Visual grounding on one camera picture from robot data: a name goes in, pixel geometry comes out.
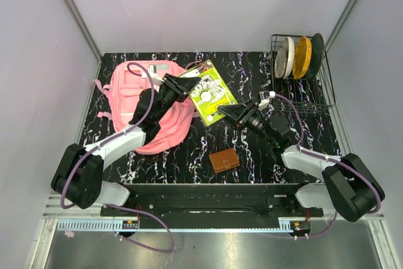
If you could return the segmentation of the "green comic paperback book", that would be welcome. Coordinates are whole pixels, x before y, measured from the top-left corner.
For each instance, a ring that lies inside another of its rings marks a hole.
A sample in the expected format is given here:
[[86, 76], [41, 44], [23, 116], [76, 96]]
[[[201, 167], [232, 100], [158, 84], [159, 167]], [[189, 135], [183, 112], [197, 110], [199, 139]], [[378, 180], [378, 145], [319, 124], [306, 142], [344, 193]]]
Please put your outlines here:
[[223, 119], [224, 115], [219, 112], [219, 106], [237, 104], [237, 100], [211, 60], [201, 62], [179, 76], [200, 78], [191, 91], [190, 98], [205, 126]]

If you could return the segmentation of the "pink student backpack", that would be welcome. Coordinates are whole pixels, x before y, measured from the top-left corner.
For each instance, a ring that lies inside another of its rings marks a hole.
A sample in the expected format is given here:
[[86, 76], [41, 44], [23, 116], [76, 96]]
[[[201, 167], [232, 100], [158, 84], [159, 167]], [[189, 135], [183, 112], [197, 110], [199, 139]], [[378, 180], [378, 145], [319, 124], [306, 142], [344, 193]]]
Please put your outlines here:
[[170, 60], [130, 60], [115, 68], [109, 84], [94, 79], [93, 83], [106, 96], [109, 112], [99, 112], [98, 117], [113, 122], [115, 132], [120, 132], [144, 118], [142, 126], [160, 126], [156, 136], [142, 147], [134, 149], [142, 155], [154, 155], [182, 143], [187, 136], [195, 112], [190, 98], [182, 103], [175, 102], [171, 108], [161, 108], [158, 104], [160, 86], [149, 86], [142, 78], [147, 73], [147, 65], [155, 64], [157, 74], [179, 76], [184, 68]]

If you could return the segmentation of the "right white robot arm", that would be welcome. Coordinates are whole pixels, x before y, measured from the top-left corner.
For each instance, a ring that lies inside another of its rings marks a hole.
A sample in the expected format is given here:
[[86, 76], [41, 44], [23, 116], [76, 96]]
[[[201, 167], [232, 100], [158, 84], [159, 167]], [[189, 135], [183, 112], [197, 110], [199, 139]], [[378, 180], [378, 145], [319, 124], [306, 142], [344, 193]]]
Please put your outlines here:
[[249, 129], [268, 144], [272, 160], [319, 180], [297, 186], [288, 194], [286, 209], [300, 216], [309, 209], [332, 209], [349, 222], [380, 210], [385, 193], [359, 156], [330, 156], [302, 146], [283, 115], [264, 119], [260, 105], [251, 99], [221, 105], [219, 112], [236, 130]]

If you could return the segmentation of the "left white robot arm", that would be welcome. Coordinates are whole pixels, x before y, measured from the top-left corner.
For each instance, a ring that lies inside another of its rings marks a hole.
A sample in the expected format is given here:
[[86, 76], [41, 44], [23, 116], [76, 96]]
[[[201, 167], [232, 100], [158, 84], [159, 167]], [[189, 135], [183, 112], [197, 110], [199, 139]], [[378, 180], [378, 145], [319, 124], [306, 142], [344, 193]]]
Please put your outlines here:
[[69, 145], [51, 181], [53, 191], [61, 195], [60, 206], [86, 209], [105, 204], [123, 216], [131, 215], [136, 201], [130, 190], [103, 180], [104, 170], [127, 153], [150, 143], [160, 131], [163, 116], [176, 102], [183, 102], [199, 83], [199, 77], [166, 74], [159, 89], [141, 92], [129, 124], [121, 131], [94, 144]]

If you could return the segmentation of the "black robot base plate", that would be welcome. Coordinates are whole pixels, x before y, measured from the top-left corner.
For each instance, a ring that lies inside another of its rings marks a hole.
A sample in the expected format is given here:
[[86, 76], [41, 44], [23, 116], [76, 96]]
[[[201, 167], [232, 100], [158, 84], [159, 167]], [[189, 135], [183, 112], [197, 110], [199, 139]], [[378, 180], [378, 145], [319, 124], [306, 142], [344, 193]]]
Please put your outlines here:
[[174, 214], [241, 213], [268, 217], [324, 216], [291, 197], [296, 184], [134, 184], [124, 207], [163, 217]]

